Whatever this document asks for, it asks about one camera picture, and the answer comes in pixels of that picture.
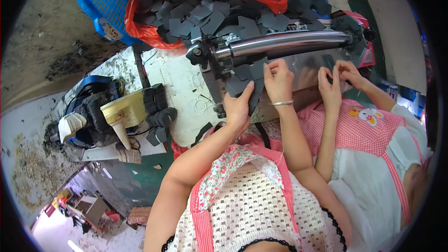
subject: white crochet top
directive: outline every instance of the white crochet top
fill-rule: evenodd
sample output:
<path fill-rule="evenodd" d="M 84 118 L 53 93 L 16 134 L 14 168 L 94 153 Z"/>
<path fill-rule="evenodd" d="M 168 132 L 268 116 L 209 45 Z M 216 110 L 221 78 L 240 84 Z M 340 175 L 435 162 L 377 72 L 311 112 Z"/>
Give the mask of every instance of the white crochet top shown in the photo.
<path fill-rule="evenodd" d="M 240 167 L 225 182 L 210 207 L 215 251 L 240 251 L 260 239 L 286 241 L 297 251 L 343 251 L 345 240 L 331 213 L 289 172 L 294 197 L 294 220 L 301 243 L 294 237 L 291 216 L 282 190 L 252 163 Z M 198 250 L 190 199 L 167 251 Z"/>

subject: pink checkered apron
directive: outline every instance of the pink checkered apron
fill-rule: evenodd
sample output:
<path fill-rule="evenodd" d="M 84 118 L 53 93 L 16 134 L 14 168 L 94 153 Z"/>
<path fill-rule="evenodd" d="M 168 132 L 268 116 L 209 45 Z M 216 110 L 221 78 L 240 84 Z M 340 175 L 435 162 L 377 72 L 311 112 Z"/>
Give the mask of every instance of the pink checkered apron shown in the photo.
<path fill-rule="evenodd" d="M 322 139 L 325 107 L 322 101 L 319 101 L 300 110 L 297 115 L 310 145 L 311 153 L 316 156 Z M 386 147 L 400 125 L 406 126 L 405 119 L 401 116 L 382 110 L 364 109 L 358 102 L 343 98 L 336 127 L 335 148 L 363 151 L 375 154 L 385 160 L 400 198 L 405 221 L 409 223 L 408 198 L 398 172 L 386 154 Z M 417 140 L 413 136 L 412 138 L 423 164 L 420 147 Z"/>
<path fill-rule="evenodd" d="M 210 131 L 204 135 L 204 138 L 214 132 L 215 128 L 216 127 L 211 128 Z M 270 138 L 271 149 L 265 148 L 263 140 L 254 134 L 243 134 L 238 142 L 239 144 L 229 146 L 221 158 L 214 161 L 211 169 L 198 183 L 196 183 L 191 191 L 190 212 L 193 217 L 194 232 L 198 242 L 199 251 L 213 251 L 213 237 L 208 205 L 211 205 L 215 194 L 211 194 L 208 191 L 208 189 L 210 189 L 209 186 L 218 191 L 236 169 L 250 161 L 255 164 L 257 160 L 268 160 L 268 164 L 272 165 L 273 162 L 277 167 L 281 179 L 278 179 L 277 181 L 276 176 L 273 178 L 276 180 L 276 183 L 281 183 L 282 185 L 282 192 L 286 199 L 288 212 L 290 216 L 292 216 L 291 220 L 294 234 L 297 237 L 297 241 L 301 242 L 299 230 L 294 221 L 293 189 L 291 180 L 289 179 L 288 168 L 282 154 L 280 140 Z M 211 175 L 213 171 L 220 171 L 219 173 L 221 174 L 218 174 L 221 175 L 221 178 Z"/>

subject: blue plastic basket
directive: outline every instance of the blue plastic basket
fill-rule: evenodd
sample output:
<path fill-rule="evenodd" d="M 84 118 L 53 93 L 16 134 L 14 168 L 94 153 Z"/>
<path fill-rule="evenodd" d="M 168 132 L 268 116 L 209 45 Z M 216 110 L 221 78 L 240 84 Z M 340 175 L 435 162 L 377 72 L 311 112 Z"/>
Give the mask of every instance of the blue plastic basket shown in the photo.
<path fill-rule="evenodd" d="M 81 9 L 93 20 L 95 30 L 110 41 L 132 45 L 142 43 L 125 30 L 125 12 L 129 0 L 78 0 Z"/>

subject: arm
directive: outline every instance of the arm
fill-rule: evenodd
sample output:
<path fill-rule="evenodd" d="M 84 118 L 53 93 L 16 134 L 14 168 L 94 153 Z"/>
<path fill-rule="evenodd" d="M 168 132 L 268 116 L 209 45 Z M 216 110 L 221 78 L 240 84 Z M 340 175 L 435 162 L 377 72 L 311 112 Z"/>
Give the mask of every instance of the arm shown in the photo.
<path fill-rule="evenodd" d="M 288 70 L 283 59 L 276 60 L 265 67 L 265 87 L 271 102 L 291 100 L 293 78 L 293 73 Z M 294 107 L 291 104 L 279 105 L 276 106 L 276 109 L 280 116 L 282 145 L 288 170 L 293 173 L 303 187 L 315 195 L 322 207 L 327 208 L 333 214 L 344 233 L 347 247 L 350 246 L 352 227 L 349 216 L 328 184 L 314 168 L 311 150 Z"/>
<path fill-rule="evenodd" d="M 333 78 L 333 85 L 328 82 L 327 75 Z M 335 66 L 333 68 L 333 76 L 328 68 L 321 67 L 319 69 L 318 81 L 319 92 L 325 105 L 325 120 L 315 167 L 320 176 L 328 183 L 333 173 L 336 125 L 339 117 L 340 104 L 342 102 L 339 84 L 339 67 Z"/>
<path fill-rule="evenodd" d="M 253 91 L 254 83 L 251 82 L 239 98 L 226 94 L 227 124 L 171 164 L 148 218 L 145 252 L 159 252 L 168 238 L 174 235 L 193 186 L 210 170 L 212 162 L 247 129 L 250 124 L 248 101 Z"/>
<path fill-rule="evenodd" d="M 340 79 L 343 81 L 349 80 L 353 87 L 365 92 L 378 109 L 390 112 L 395 106 L 395 100 L 366 78 L 363 78 L 353 63 L 338 60 L 336 66 L 339 66 Z"/>
<path fill-rule="evenodd" d="M 396 104 L 395 100 L 366 78 L 362 78 L 362 81 L 361 91 L 365 92 L 378 109 L 390 112 Z"/>

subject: silver bracelet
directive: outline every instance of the silver bracelet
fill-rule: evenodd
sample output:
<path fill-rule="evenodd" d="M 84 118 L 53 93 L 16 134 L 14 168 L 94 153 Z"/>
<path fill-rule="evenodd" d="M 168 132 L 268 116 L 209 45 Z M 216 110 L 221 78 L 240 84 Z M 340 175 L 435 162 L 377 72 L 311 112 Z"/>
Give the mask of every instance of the silver bracelet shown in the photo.
<path fill-rule="evenodd" d="M 285 105 L 285 104 L 291 104 L 293 102 L 294 102 L 294 99 L 290 100 L 290 101 L 284 101 L 284 102 L 269 103 L 269 105 Z"/>

